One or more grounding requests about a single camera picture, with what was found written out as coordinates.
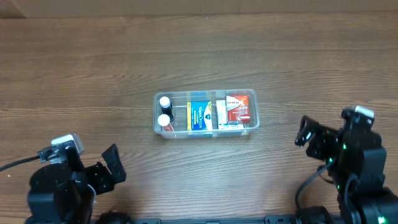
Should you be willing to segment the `red sachet packet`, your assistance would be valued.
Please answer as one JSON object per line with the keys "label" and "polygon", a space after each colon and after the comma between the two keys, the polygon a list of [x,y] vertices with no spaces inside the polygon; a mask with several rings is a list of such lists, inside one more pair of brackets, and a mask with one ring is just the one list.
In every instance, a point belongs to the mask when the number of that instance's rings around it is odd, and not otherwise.
{"label": "red sachet packet", "polygon": [[248,95],[227,95],[226,109],[228,124],[246,124],[251,120]]}

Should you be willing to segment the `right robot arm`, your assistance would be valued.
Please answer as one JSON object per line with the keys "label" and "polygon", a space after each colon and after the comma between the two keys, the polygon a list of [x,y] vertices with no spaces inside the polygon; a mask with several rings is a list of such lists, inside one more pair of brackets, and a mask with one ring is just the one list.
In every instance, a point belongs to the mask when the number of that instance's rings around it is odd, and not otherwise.
{"label": "right robot arm", "polygon": [[[303,116],[295,145],[306,146],[306,155],[324,162],[295,193],[295,223],[397,223],[397,195],[384,186],[387,151],[372,131],[374,111],[363,106],[345,107],[344,125],[332,129]],[[300,206],[302,190],[327,172],[327,182],[337,191],[340,214],[325,207]]]}

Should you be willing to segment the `orange tablet tube white cap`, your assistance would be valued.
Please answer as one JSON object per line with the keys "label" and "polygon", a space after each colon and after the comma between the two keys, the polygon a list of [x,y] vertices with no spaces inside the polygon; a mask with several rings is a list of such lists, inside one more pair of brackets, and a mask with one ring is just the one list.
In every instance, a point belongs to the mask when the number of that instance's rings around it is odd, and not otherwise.
{"label": "orange tablet tube white cap", "polygon": [[157,118],[157,123],[162,127],[164,131],[174,131],[174,128],[171,125],[170,117],[167,114],[161,114]]}

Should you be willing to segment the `blue yellow VapoDrops box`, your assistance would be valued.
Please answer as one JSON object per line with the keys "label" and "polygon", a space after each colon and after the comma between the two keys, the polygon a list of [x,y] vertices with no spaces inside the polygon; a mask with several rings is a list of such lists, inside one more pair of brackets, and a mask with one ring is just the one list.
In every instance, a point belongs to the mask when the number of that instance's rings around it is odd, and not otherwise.
{"label": "blue yellow VapoDrops box", "polygon": [[187,130],[212,131],[212,104],[210,101],[187,103]]}

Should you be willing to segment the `dark bottle white cap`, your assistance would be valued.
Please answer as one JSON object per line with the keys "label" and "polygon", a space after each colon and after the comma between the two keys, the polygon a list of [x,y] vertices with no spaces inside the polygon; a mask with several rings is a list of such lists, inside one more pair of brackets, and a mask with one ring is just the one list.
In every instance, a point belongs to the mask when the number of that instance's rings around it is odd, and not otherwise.
{"label": "dark bottle white cap", "polygon": [[170,120],[173,121],[175,118],[174,117],[174,109],[173,109],[173,104],[172,104],[170,98],[167,96],[161,97],[159,100],[159,104],[160,104],[162,113],[168,115]]}

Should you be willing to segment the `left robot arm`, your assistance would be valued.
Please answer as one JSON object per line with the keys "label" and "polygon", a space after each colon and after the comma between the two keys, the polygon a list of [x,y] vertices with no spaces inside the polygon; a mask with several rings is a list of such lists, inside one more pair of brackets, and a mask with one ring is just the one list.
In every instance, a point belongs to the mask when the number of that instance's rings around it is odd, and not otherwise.
{"label": "left robot arm", "polygon": [[39,152],[46,161],[59,159],[37,170],[30,178],[27,202],[32,214],[26,223],[89,223],[95,197],[114,190],[126,180],[118,147],[102,153],[106,165],[85,167],[72,141]]}

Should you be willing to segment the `white medicine box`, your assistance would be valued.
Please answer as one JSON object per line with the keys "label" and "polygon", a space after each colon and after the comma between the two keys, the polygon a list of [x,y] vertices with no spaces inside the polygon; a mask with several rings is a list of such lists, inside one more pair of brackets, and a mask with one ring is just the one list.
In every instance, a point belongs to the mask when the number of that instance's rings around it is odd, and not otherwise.
{"label": "white medicine box", "polygon": [[218,118],[218,129],[232,130],[232,129],[243,129],[243,124],[228,124],[226,100],[216,101],[216,112]]}

